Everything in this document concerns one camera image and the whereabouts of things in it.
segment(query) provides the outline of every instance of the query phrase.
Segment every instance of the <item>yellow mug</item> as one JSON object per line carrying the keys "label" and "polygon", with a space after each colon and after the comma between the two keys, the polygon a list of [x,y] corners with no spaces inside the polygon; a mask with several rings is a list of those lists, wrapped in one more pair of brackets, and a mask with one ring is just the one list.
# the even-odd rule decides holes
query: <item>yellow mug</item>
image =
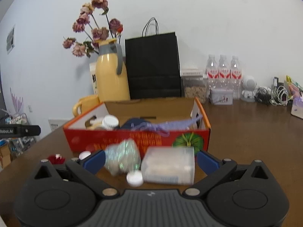
{"label": "yellow mug", "polygon": [[73,107],[73,115],[76,117],[81,113],[84,113],[93,107],[99,104],[99,97],[98,95],[90,95],[85,96],[79,99],[79,101]]}

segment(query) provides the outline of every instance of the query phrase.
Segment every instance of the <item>picture on wall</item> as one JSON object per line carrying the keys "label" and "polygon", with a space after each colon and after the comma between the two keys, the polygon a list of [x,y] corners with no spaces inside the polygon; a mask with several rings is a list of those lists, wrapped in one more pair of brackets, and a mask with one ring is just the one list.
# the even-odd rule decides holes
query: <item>picture on wall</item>
{"label": "picture on wall", "polygon": [[6,39],[6,51],[7,54],[11,52],[11,50],[15,47],[15,26],[9,32],[7,39]]}

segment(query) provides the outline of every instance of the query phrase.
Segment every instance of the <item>silver bolt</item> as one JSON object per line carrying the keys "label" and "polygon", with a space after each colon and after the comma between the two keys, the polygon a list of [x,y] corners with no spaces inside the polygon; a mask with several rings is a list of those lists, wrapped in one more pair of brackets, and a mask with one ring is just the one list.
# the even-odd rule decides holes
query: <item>silver bolt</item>
{"label": "silver bolt", "polygon": [[105,196],[114,196],[117,193],[118,193],[118,191],[113,188],[107,188],[107,189],[102,190],[102,194]]}
{"label": "silver bolt", "polygon": [[196,188],[189,188],[185,190],[185,193],[189,196],[196,196],[198,194],[200,194],[200,190],[196,189]]}

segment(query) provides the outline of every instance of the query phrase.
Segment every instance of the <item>white cable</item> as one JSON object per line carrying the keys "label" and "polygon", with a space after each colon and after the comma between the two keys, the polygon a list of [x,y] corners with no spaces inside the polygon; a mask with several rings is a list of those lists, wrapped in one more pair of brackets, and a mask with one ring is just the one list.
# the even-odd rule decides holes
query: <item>white cable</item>
{"label": "white cable", "polygon": [[278,88],[274,87],[272,89],[270,96],[271,96],[270,103],[273,106],[287,106],[289,100],[292,100],[292,96],[289,97],[287,89],[282,85],[280,85]]}

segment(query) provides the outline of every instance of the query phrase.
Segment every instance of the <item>plastic water bottle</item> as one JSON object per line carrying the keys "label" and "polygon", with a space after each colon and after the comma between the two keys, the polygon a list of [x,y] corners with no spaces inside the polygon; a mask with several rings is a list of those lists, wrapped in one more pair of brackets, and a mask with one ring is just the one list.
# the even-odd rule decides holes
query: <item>plastic water bottle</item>
{"label": "plastic water bottle", "polygon": [[221,88],[229,88],[230,67],[226,62],[226,55],[220,55],[219,60],[219,82]]}
{"label": "plastic water bottle", "polygon": [[215,56],[212,54],[209,54],[209,58],[207,60],[206,65],[206,72],[208,76],[208,85],[207,85],[207,97],[210,93],[210,88],[216,88],[217,87],[217,80],[219,78],[219,68],[218,64],[215,60]]}
{"label": "plastic water bottle", "polygon": [[242,70],[238,56],[234,56],[234,55],[232,56],[230,69],[231,69],[231,81],[234,90],[233,99],[239,99],[240,91],[241,91],[241,82],[242,82]]}

